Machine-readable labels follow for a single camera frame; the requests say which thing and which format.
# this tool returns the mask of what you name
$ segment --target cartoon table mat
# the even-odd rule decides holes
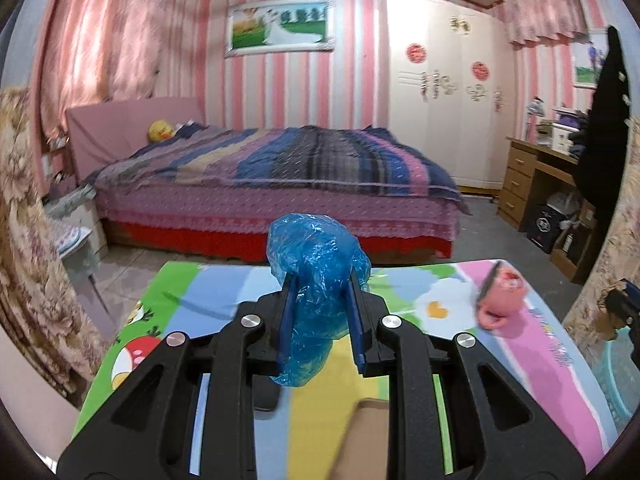
[[[424,332],[443,338],[473,333],[574,443],[590,470],[617,437],[604,394],[560,322],[530,287],[526,308],[504,328],[486,332],[477,326],[474,300],[494,262],[374,269],[370,291]],[[105,356],[74,434],[165,335],[218,332],[233,319],[238,303],[276,290],[280,285],[269,267],[166,264]],[[203,386],[207,380],[203,377]],[[364,398],[387,399],[388,379],[357,374],[346,336],[334,343],[324,369],[306,386],[283,388],[274,412],[254,412],[260,480],[327,478],[353,410]],[[196,428],[202,426],[199,417]],[[450,447],[443,441],[450,471]],[[198,464],[196,429],[190,471],[197,474]]]

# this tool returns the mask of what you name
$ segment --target blue plastic bag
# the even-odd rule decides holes
[[[324,366],[334,339],[348,332],[343,290],[351,267],[367,290],[371,262],[358,239],[333,218],[291,213],[270,225],[267,257],[280,284],[298,277],[289,361],[274,381],[304,386]]]

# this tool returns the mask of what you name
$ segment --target red bed skirt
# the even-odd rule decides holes
[[[112,222],[127,233],[131,240],[143,246],[204,254],[218,258],[238,258],[244,262],[266,261],[267,234],[240,234],[204,232],[191,229],[159,229],[156,227]],[[367,254],[409,254],[415,251],[432,250],[436,256],[450,258],[452,242],[431,236],[415,238],[359,237],[360,246]]]

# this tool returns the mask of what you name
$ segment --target bride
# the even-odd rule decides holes
[[[269,9],[264,17],[264,43],[270,45],[317,43],[321,34],[289,32],[280,24],[280,12]]]

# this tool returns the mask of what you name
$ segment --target white wedding dress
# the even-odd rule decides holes
[[[273,16],[267,24],[267,35],[264,38],[265,44],[285,45],[297,43],[317,43],[322,40],[321,34],[310,34],[308,32],[289,32],[280,25],[280,17]]]

